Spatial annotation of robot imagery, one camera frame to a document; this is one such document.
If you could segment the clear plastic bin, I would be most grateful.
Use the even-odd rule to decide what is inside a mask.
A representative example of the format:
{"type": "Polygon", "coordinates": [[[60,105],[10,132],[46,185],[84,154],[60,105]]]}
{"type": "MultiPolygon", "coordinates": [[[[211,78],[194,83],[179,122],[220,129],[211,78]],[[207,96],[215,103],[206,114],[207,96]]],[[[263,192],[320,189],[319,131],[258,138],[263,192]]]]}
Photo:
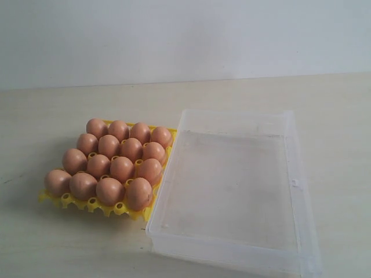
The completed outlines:
{"type": "Polygon", "coordinates": [[[293,111],[184,110],[146,234],[170,257],[319,277],[293,111]]]}

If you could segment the yellow plastic egg tray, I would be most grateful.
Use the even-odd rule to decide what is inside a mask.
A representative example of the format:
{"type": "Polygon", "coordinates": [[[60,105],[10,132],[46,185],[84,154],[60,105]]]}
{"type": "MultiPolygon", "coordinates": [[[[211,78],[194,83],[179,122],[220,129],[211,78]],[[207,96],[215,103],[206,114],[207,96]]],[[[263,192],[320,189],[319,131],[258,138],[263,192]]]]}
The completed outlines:
{"type": "MultiPolygon", "coordinates": [[[[168,128],[169,132],[172,135],[173,142],[177,136],[177,129],[168,128]]],[[[42,189],[38,194],[38,201],[43,202],[44,200],[49,199],[56,207],[68,208],[69,204],[74,204],[79,210],[87,210],[90,213],[93,213],[96,209],[100,209],[106,217],[109,217],[111,213],[116,215],[127,214],[131,219],[136,220],[139,217],[142,217],[145,222],[148,222],[152,211],[154,209],[158,191],[161,187],[162,178],[159,180],[153,189],[152,189],[152,200],[149,206],[143,208],[141,211],[131,210],[126,205],[126,197],[124,197],[122,202],[116,203],[114,206],[105,206],[103,205],[97,197],[91,197],[88,200],[79,200],[70,193],[65,193],[61,197],[53,197],[49,194],[46,189],[42,189]]]]}

